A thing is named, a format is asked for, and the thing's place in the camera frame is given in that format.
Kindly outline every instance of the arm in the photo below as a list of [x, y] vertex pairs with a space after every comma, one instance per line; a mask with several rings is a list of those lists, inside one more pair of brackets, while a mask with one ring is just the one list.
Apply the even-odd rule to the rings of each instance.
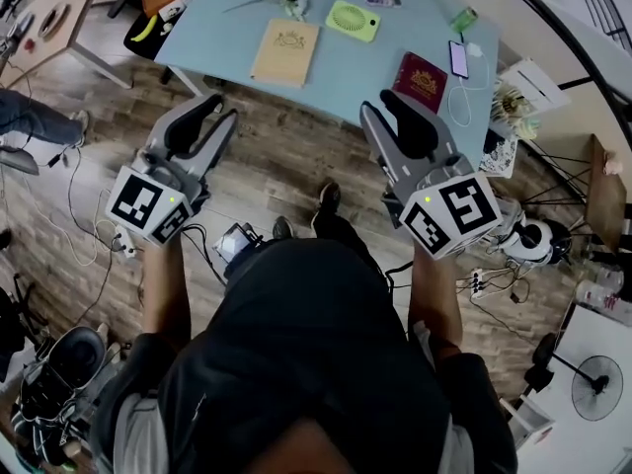
[[176, 351], [191, 340], [191, 309], [180, 235], [159, 248], [145, 248], [143, 332], [159, 334]]
[[454, 259], [447, 257], [435, 261], [415, 242], [409, 331], [420, 321], [424, 321], [431, 332], [435, 361], [461, 353], [463, 324], [456, 300]]
[[466, 429], [472, 441], [475, 471], [515, 473], [514, 439], [485, 362], [460, 350], [463, 323], [455, 267], [453, 258], [434, 261], [415, 245], [409, 332], [419, 321], [431, 332], [436, 378], [450, 401], [454, 423]]
[[[101, 395], [101, 404], [90, 430], [95, 463], [99, 472], [112, 472], [115, 444], [124, 447], [132, 428], [151, 428], [152, 413], [157, 401], [150, 394], [156, 390], [176, 357], [191, 337], [191, 313], [180, 236], [175, 236], [162, 248], [153, 244], [145, 247], [145, 304], [143, 334], [133, 344], [124, 368]], [[125, 406], [127, 399], [140, 399], [142, 411]], [[117, 423], [125, 423], [117, 434]], [[141, 448], [148, 442], [130, 442], [133, 448]]]

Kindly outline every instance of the banana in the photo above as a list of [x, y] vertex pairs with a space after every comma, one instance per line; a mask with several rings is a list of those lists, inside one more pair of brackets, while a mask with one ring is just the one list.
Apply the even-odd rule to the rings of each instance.
[[141, 40], [145, 40], [147, 39], [147, 36], [149, 34], [151, 34], [151, 31], [154, 29], [154, 27], [156, 26], [156, 22], [158, 21], [158, 15], [154, 15], [151, 17], [151, 19], [149, 20], [149, 23], [147, 23], [147, 26], [145, 27], [145, 30], [143, 30], [140, 34], [138, 34], [136, 37], [132, 37], [130, 40], [132, 42], [140, 42]]

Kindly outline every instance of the table leg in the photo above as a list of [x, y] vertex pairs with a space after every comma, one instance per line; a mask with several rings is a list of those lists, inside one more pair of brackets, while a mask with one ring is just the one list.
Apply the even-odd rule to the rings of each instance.
[[94, 52], [86, 49], [83, 45], [74, 42], [70, 46], [70, 49], [68, 49], [68, 52], [70, 52], [70, 54], [72, 54], [87, 67], [96, 70], [100, 74], [106, 76], [108, 79], [117, 83], [119, 86], [124, 87], [126, 90], [129, 90], [131, 88], [132, 81], [128, 74], [124, 74], [120, 71], [120, 69], [112, 67], [111, 65], [109, 65], [109, 63], [106, 63]]
[[191, 72], [190, 70], [185, 70], [183, 68], [178, 67], [169, 67], [174, 74], [180, 77], [180, 80], [185, 83], [185, 86], [194, 92], [194, 95], [201, 97], [202, 95], [207, 95], [212, 90], [206, 86], [204, 83], [203, 74], [197, 74], [195, 72]]

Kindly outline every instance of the black shoe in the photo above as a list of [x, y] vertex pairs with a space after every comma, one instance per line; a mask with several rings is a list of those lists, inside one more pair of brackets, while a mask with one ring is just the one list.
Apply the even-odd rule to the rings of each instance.
[[331, 183], [327, 183], [322, 190], [320, 191], [320, 205], [318, 207], [318, 210], [316, 211], [316, 214], [314, 214], [314, 217], [312, 218], [312, 230], [314, 231], [314, 233], [316, 232], [316, 230], [314, 229], [314, 220], [316, 219], [316, 217], [318, 216], [318, 214], [325, 213], [325, 214], [336, 214], [336, 212], [338, 212], [338, 207], [340, 206], [340, 197], [341, 197], [341, 191], [340, 191], [340, 185], [338, 183], [334, 183], [333, 181]]
[[273, 237], [277, 240], [293, 239], [294, 228], [285, 216], [279, 216], [273, 226]]
[[8, 248], [11, 244], [11, 230], [8, 228], [0, 232], [0, 250]]

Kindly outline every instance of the light blue table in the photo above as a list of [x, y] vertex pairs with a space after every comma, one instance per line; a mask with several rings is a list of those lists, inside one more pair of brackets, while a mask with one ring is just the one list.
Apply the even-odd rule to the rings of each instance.
[[[498, 57], [499, 31], [484, 19], [466, 31], [465, 40], [481, 46], [489, 61], [490, 82], [486, 90], [468, 93], [472, 121], [467, 128], [454, 123], [447, 110], [447, 94], [458, 86], [451, 74], [448, 41], [460, 41], [449, 27], [452, 18], [467, 6], [462, 0], [402, 0], [401, 8], [371, 8], [382, 18], [375, 40], [362, 42], [325, 26], [336, 0], [311, 0], [308, 23], [322, 26], [312, 58], [307, 83], [302, 89], [285, 88], [254, 81], [250, 77], [268, 21], [285, 16], [274, 2], [262, 2], [224, 13], [249, 0], [194, 0], [161, 48], [156, 61], [193, 72], [218, 77], [273, 93], [309, 108], [359, 125], [360, 104], [367, 100], [384, 109], [379, 92], [390, 88], [402, 56], [413, 51], [449, 74], [439, 115], [454, 140], [477, 168], [483, 155], [494, 76]], [[367, 7], [363, 0], [346, 0]], [[485, 86], [486, 59], [469, 57], [466, 86]], [[467, 122], [462, 91], [453, 95], [454, 116]], [[384, 109], [391, 124], [394, 118]]]

